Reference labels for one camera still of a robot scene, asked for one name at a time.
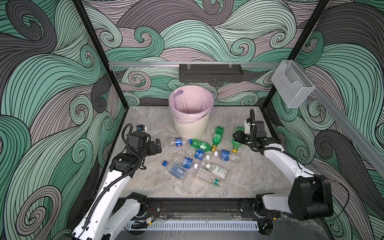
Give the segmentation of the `clear bottle blue cap short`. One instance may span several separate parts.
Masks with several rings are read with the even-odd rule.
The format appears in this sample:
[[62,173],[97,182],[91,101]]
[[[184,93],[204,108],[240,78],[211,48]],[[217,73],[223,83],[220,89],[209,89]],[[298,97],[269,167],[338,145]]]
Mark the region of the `clear bottle blue cap short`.
[[176,177],[177,179],[183,180],[183,179],[185,179],[185,177],[187,175],[186,169],[184,169],[183,167],[181,167],[175,163],[163,161],[162,166],[167,168],[169,173],[171,175],[173,175],[174,177]]

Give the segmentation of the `clear bottle white green label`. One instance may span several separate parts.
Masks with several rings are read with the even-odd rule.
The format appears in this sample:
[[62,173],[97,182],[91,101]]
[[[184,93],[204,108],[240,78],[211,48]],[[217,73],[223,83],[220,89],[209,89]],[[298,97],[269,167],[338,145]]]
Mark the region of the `clear bottle white green label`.
[[203,161],[201,163],[201,166],[204,170],[208,171],[209,173],[215,175],[216,177],[222,180],[225,180],[228,176],[228,171],[217,164]]

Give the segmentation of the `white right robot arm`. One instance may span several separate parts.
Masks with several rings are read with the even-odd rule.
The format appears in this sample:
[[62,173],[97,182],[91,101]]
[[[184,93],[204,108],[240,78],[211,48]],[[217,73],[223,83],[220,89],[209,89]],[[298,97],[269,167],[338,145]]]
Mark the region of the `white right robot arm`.
[[262,209],[281,212],[300,221],[331,217],[334,213],[331,181],[304,167],[275,138],[268,137],[264,122],[256,120],[254,110],[250,110],[244,125],[243,131],[233,134],[234,140],[272,161],[291,185],[286,196],[258,195]]

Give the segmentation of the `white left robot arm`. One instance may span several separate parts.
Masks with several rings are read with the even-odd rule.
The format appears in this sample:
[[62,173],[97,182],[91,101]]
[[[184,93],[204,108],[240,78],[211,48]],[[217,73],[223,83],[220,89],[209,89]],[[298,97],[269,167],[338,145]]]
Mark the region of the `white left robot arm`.
[[111,161],[103,188],[81,222],[63,240],[114,240],[130,220],[146,215],[145,195],[131,193],[122,198],[121,193],[137,170],[146,170],[146,157],[162,152],[161,142],[152,140],[146,126],[134,128],[132,124],[123,128],[122,139],[125,148]]

